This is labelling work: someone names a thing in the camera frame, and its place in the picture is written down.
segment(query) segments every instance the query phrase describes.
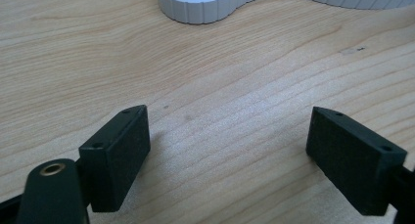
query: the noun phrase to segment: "light wood tabletop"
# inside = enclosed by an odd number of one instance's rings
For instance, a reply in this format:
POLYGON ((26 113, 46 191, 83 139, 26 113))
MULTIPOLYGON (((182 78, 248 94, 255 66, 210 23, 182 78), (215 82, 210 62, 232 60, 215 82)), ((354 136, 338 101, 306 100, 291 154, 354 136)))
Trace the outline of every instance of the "light wood tabletop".
POLYGON ((120 110, 147 105, 152 150, 92 223, 392 223, 361 216, 305 153, 313 106, 415 166, 415 7, 257 0, 205 25, 157 0, 0 0, 0 202, 120 110))

